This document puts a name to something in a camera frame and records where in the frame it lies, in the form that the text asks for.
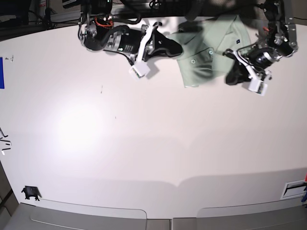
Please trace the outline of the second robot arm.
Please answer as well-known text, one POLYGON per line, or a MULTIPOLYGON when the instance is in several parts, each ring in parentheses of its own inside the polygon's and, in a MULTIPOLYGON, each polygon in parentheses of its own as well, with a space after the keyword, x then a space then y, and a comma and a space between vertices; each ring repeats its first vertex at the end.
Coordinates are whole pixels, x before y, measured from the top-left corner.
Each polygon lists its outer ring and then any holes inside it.
POLYGON ((252 43, 238 15, 222 13, 193 25, 203 1, 193 3, 187 22, 164 42, 167 47, 179 48, 175 57, 186 87, 220 76, 225 76, 227 85, 247 82, 261 86, 270 77, 269 66, 297 51, 295 25, 288 15, 290 4, 267 0, 259 7, 268 26, 265 36, 252 43))

